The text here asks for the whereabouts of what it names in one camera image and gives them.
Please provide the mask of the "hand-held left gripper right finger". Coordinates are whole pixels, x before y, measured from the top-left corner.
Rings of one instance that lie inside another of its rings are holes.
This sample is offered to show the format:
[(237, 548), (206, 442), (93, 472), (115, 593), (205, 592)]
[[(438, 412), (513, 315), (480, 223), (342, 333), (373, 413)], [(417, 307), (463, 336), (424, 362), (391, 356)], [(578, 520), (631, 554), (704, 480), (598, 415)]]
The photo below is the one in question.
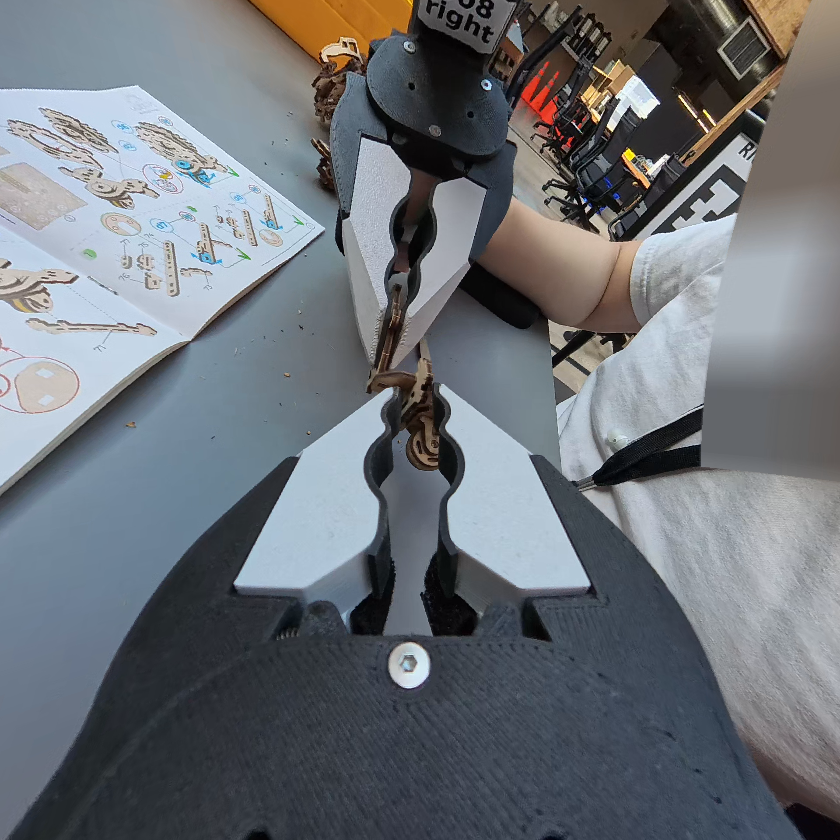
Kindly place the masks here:
[(447, 596), (495, 602), (578, 595), (590, 579), (531, 453), (446, 385), (434, 387), (440, 505), (437, 572)]

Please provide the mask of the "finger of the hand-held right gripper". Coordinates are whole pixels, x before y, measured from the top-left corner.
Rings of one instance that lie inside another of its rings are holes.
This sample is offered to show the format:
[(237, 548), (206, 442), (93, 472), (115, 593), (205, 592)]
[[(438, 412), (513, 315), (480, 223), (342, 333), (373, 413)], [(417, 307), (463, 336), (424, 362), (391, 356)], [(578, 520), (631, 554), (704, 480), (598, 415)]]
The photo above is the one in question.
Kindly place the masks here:
[(423, 248), (408, 276), (402, 356), (424, 337), (469, 267), (486, 188), (461, 177), (434, 187), (429, 212), (417, 230)]
[(362, 138), (350, 214), (342, 222), (353, 309), (371, 366), (377, 364), (389, 303), (387, 279), (396, 258), (394, 217), (410, 191), (411, 173), (393, 148)]

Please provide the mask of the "wooden puzzle strip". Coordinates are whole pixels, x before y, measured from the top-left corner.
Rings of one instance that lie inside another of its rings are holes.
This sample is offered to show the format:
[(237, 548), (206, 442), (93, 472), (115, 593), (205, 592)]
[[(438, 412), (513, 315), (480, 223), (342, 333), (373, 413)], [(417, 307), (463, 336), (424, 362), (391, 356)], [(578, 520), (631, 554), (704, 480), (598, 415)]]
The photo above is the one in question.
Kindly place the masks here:
[(393, 283), (388, 293), (388, 304), (381, 325), (380, 340), (371, 367), (371, 378), (388, 372), (403, 333), (403, 284)]

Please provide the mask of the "person's right forearm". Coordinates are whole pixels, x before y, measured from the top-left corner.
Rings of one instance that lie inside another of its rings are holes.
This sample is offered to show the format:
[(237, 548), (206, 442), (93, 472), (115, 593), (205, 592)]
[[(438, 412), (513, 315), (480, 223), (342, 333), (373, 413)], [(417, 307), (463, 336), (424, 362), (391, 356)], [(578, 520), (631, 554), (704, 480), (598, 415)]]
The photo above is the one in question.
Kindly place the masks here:
[(604, 240), (513, 197), (479, 263), (550, 321), (597, 333), (637, 333), (630, 280), (641, 245)]

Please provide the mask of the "black white marker board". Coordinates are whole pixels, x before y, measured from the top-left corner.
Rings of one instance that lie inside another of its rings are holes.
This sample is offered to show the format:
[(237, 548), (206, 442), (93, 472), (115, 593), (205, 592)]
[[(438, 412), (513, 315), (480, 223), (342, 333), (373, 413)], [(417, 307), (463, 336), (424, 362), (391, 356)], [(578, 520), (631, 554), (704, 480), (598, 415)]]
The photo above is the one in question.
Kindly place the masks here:
[(744, 130), (715, 142), (628, 225), (621, 240), (644, 239), (735, 214), (759, 143), (758, 134)]

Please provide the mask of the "white wall vent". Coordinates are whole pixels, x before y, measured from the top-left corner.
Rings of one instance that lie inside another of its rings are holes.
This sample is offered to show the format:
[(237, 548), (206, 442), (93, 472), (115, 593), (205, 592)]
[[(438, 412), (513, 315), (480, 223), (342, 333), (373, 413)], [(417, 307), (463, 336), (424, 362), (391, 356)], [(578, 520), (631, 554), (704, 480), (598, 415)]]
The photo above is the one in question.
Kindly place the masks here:
[(738, 80), (771, 52), (771, 46), (752, 17), (741, 22), (717, 48), (717, 54)]

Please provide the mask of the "wooden wheel assembly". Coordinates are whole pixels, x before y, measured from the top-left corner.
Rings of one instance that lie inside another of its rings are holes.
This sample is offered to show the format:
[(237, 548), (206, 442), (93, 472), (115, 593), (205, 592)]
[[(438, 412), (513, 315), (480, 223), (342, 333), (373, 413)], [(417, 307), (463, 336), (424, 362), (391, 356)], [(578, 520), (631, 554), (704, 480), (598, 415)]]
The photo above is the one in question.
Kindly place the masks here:
[(416, 469), (438, 469), (439, 429), (434, 414), (434, 371), (431, 355), (424, 336), (419, 344), (419, 361), (416, 372), (372, 371), (366, 391), (376, 394), (397, 388), (401, 393), (400, 431), (409, 435), (406, 456)]

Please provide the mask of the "yellow cardboard box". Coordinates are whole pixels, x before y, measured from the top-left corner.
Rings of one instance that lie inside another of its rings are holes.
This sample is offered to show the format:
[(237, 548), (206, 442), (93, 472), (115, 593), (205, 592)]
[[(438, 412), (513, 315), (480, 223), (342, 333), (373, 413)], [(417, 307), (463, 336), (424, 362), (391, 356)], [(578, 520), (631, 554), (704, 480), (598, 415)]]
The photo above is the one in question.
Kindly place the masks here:
[(405, 33), (412, 1), (252, 1), (258, 10), (312, 58), (341, 37), (356, 40), (367, 54), (372, 40), (393, 30)]

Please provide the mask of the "wooden gear assembly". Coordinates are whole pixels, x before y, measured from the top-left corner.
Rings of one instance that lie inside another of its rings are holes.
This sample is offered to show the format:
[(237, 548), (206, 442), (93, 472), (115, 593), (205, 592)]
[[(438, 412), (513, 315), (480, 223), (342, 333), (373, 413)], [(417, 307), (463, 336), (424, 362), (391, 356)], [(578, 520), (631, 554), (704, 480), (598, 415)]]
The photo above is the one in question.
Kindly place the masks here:
[(367, 59), (351, 57), (342, 68), (335, 61), (323, 61), (319, 74), (312, 82), (314, 93), (314, 111), (321, 125), (329, 128), (334, 111), (347, 84), (347, 76), (354, 72), (361, 76), (366, 73)]

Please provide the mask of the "white shirt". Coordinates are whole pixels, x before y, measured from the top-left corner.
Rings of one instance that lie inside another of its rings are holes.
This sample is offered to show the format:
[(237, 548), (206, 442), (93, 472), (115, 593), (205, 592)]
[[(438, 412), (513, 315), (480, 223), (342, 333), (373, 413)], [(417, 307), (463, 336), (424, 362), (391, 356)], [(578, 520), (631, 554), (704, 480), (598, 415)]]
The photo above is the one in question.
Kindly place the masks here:
[[(704, 396), (718, 291), (737, 215), (647, 238), (629, 291), (642, 325), (558, 407), (561, 470), (578, 480)], [(585, 496), (666, 583), (771, 789), (838, 820), (839, 489), (714, 469)]]

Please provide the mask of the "black chair base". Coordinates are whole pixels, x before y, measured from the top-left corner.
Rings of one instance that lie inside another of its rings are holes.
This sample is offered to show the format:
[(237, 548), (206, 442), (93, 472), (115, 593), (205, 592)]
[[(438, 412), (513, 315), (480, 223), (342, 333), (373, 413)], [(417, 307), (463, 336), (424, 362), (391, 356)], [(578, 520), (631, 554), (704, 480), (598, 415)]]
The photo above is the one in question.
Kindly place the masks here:
[(588, 342), (593, 339), (598, 339), (601, 345), (610, 344), (614, 353), (622, 350), (631, 339), (635, 337), (633, 333), (624, 332), (591, 332), (586, 330), (575, 330), (566, 332), (563, 335), (567, 341), (561, 348), (556, 348), (551, 345), (553, 351), (551, 365), (556, 368), (559, 364), (567, 361), (573, 353), (581, 350)]

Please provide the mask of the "instruction booklet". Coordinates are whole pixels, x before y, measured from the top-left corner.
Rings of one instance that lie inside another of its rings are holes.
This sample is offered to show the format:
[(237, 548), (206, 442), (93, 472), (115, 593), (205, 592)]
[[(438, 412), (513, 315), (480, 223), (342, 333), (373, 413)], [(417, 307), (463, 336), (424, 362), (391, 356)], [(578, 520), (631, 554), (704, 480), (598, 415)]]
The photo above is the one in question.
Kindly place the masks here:
[(11, 487), (323, 227), (140, 87), (1, 94)]

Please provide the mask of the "grey desk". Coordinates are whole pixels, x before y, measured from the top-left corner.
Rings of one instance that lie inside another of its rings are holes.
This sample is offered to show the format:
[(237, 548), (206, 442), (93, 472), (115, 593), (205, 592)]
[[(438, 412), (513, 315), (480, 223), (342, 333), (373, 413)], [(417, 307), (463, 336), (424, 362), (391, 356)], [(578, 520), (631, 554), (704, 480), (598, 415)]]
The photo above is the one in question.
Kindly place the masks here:
[(313, 60), (249, 2), (2, 3), (5, 88), (138, 85), (325, 227), (2, 495), (2, 838), (193, 543), (365, 400)]

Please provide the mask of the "row of black office chairs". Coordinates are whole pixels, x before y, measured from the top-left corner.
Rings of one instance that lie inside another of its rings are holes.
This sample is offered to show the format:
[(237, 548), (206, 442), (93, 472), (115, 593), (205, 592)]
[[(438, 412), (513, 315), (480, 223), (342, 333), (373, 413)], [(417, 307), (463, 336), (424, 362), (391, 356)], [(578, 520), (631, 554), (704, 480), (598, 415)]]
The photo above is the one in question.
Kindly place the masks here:
[(539, 119), (529, 141), (540, 142), (539, 152), (557, 170), (542, 184), (544, 205), (556, 203), (566, 220), (595, 232), (594, 216), (604, 210), (620, 214), (650, 185), (637, 164), (629, 164), (628, 146), (658, 100), (630, 66), (596, 66), (612, 40), (596, 16), (576, 8), (554, 17), (544, 46), (561, 46), (574, 66), (563, 85), (559, 76), (556, 110), (539, 110), (550, 80), (537, 89), (529, 106)]

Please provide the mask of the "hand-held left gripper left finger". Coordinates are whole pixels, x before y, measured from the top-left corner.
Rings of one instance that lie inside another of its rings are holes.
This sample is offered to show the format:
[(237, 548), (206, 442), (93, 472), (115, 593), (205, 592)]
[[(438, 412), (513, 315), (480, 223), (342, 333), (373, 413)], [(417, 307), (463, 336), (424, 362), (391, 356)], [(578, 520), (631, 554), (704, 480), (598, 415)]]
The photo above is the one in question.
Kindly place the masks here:
[(330, 602), (345, 623), (391, 573), (382, 482), (393, 469), (402, 395), (391, 388), (310, 444), (234, 581), (241, 595)]

